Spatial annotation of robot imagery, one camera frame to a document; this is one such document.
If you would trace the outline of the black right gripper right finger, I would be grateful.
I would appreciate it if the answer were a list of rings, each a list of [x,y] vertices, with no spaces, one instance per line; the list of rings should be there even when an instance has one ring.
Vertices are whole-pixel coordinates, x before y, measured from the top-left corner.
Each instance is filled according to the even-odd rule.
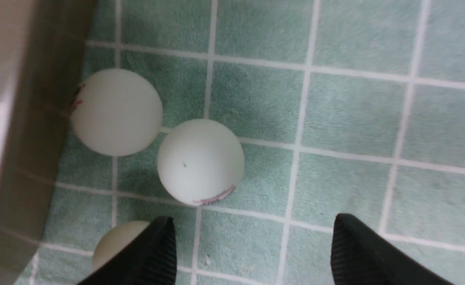
[[[450,285],[350,213],[336,215],[331,268],[336,285]]]

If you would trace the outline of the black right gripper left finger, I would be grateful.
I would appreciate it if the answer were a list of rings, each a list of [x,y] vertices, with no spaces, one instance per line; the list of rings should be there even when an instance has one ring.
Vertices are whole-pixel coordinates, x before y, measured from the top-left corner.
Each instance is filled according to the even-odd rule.
[[[176,229],[171,217],[157,217],[125,248],[83,279],[82,285],[174,285]]]

